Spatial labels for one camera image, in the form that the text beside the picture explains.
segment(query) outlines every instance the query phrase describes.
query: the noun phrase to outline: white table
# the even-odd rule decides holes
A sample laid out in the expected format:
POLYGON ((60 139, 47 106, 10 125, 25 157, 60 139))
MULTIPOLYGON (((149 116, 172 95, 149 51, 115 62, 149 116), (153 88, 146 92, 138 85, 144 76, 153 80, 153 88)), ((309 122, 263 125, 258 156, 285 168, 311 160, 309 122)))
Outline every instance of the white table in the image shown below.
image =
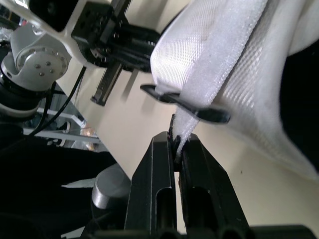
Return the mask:
MULTIPOLYGON (((188 2, 134 0, 127 17, 131 23, 161 32, 188 2)), ((72 60, 67 74, 58 81, 66 94, 70 93, 81 67, 72 60)), ((75 106, 131 177, 151 138, 168 130, 175 107, 156 102, 140 91, 141 84, 153 82, 151 74, 138 73, 127 95, 125 88, 131 74, 125 71, 105 107, 98 106, 90 98, 103 72, 103 69, 87 70, 75 106)), ((220 126, 200 123, 195 133, 228 172, 250 225, 302 224, 319 237, 319 184, 267 160, 220 126)), ((178 223, 183 231, 180 214, 178 223)))

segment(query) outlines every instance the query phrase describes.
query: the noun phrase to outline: gray cylinder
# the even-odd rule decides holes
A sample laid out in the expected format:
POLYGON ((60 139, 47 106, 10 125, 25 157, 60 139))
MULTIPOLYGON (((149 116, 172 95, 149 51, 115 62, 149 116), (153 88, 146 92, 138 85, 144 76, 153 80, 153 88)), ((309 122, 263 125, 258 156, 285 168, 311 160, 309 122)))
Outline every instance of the gray cylinder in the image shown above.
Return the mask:
POLYGON ((130 189, 130 179, 119 164, 114 164, 96 177, 92 201, 99 209, 114 208, 128 202, 130 189))

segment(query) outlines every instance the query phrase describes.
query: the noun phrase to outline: white webbing strap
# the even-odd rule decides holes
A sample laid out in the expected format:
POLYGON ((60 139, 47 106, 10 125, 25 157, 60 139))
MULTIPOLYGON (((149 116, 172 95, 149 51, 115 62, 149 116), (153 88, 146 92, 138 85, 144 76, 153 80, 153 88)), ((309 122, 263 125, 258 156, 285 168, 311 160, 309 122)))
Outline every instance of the white webbing strap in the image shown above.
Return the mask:
MULTIPOLYGON (((157 90, 181 90, 182 99, 197 106, 210 105, 242 54, 266 3, 267 0, 191 2, 152 54, 157 90)), ((177 109, 173 135, 181 136, 178 154, 197 124, 198 119, 177 109)))

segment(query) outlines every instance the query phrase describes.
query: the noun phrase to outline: robotic arm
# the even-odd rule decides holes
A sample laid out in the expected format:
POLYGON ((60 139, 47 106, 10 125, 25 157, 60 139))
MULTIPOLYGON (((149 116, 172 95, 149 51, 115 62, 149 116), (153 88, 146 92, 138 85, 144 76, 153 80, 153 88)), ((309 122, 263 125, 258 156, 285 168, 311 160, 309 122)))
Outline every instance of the robotic arm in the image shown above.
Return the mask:
POLYGON ((25 121, 71 58, 106 69, 92 101, 104 106, 122 69, 150 72, 151 53, 160 35, 128 24, 130 0, 0 0, 28 20, 11 36, 1 63, 0 114, 25 121))

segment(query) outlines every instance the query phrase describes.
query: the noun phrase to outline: black cable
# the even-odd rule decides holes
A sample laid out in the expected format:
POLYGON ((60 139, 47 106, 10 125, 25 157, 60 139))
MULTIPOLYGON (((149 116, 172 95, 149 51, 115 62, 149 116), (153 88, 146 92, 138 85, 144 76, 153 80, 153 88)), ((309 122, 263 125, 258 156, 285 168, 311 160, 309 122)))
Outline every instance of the black cable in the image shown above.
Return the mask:
POLYGON ((28 138, 32 137, 32 136, 35 136, 37 133, 41 132, 42 130, 44 130, 45 128, 47 128, 50 124, 52 124, 58 117, 59 115, 64 111, 65 107, 69 104, 69 102, 71 101, 75 91, 76 91, 76 88, 78 87, 81 79, 83 78, 84 76, 84 73, 86 71, 86 67, 82 67, 82 70, 78 76, 78 79, 76 80, 75 82, 75 85, 73 87, 73 89, 71 90, 71 93, 69 95, 69 97, 66 99, 66 101, 64 102, 63 106, 60 108, 60 110, 47 122, 45 123, 44 125, 42 125, 41 127, 39 127, 38 129, 35 129, 34 131, 32 131, 29 135, 27 135, 26 137, 24 137, 23 139, 20 139, 18 140, 17 142, 9 145, 8 147, 0 150, 0 156, 2 156, 3 154, 5 153, 8 153, 10 150, 13 150, 14 147, 16 147, 18 144, 26 141, 28 138))
POLYGON ((50 107, 50 105, 51 105, 51 99, 52 99, 52 88, 51 88, 51 90, 48 92, 48 94, 47 94, 47 96, 46 96, 46 98, 45 98, 45 106, 44 106, 44 110, 43 110, 43 113, 42 113, 42 116, 41 116, 41 119, 40 119, 40 122, 39 122, 39 124, 36 126, 36 128, 35 129, 38 129, 38 128, 40 128, 42 125, 43 125, 43 123, 44 123, 44 121, 45 121, 45 118, 47 117, 47 115, 48 115, 48 110, 49 110, 49 107, 50 107))
POLYGON ((64 111, 64 109, 66 108, 66 106, 69 104, 69 102, 71 101, 75 91, 76 91, 76 88, 78 87, 80 81, 82 80, 82 77, 84 76, 84 73, 86 71, 86 67, 83 66, 82 67, 82 70, 78 76, 78 79, 76 80, 75 82, 75 85, 73 87, 73 89, 71 90, 71 93, 69 95, 69 97, 66 99, 66 101, 64 102, 64 104, 62 105, 62 107, 60 108, 60 110, 46 123, 44 124, 43 126, 41 126, 40 128, 38 129, 35 129, 34 131, 32 131, 28 137, 31 137, 31 136, 35 136, 37 133, 39 133, 40 131, 44 130, 45 128, 47 128, 50 124, 52 124, 58 117, 59 115, 64 111))

